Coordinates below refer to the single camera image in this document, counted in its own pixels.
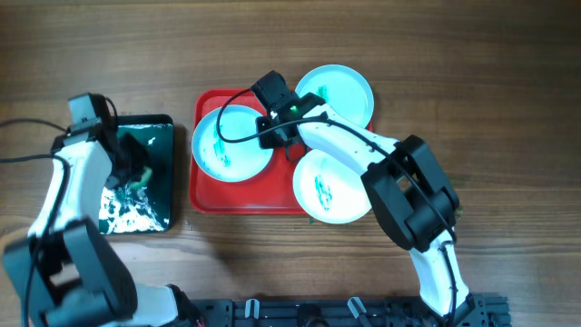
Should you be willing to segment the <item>green yellow sponge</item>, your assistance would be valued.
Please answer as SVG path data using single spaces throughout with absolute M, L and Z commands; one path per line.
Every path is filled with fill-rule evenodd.
M 153 175 L 153 169 L 148 167 L 148 166 L 144 166 L 143 168 L 143 174 L 141 175 L 140 179 L 137 181 L 133 181 L 129 184 L 129 186 L 132 189 L 140 189 L 144 186 L 146 186 L 149 182 L 149 180 L 151 179 Z

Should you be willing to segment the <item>white plate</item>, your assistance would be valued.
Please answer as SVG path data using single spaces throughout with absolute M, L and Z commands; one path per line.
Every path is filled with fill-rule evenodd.
M 374 95 L 368 81 L 346 65 L 314 68 L 300 79 L 295 92 L 323 98 L 338 114 L 363 128 L 370 124 L 374 113 Z
M 320 150 L 300 159 L 292 187 L 300 207 L 324 223 L 351 223 L 371 209 L 360 176 Z
M 272 149 L 262 149 L 254 138 L 244 143 L 226 143 L 216 128 L 216 108 L 197 124 L 192 136 L 194 161 L 211 178 L 237 183 L 251 179 L 260 173 L 273 156 Z M 249 106 L 230 104 L 220 120 L 222 135 L 228 139 L 240 139 L 257 133 L 256 119 L 261 114 Z

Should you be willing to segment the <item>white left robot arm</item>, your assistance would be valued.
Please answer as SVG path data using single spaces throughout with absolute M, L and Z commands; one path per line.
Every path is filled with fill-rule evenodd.
M 27 238 L 3 263 L 28 326 L 165 326 L 182 319 L 173 285 L 136 285 L 99 230 L 104 189 L 145 182 L 172 210 L 174 132 L 119 135 L 102 118 L 70 126 L 47 158 L 54 174 Z

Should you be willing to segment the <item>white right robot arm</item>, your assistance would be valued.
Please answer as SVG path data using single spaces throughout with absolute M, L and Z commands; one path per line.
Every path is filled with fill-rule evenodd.
M 259 98 L 268 134 L 300 139 L 345 164 L 363 184 L 383 232 L 409 252 L 420 298 L 448 324 L 467 314 L 468 287 L 454 253 L 459 199 L 427 143 L 416 135 L 397 141 L 359 127 L 315 95 Z

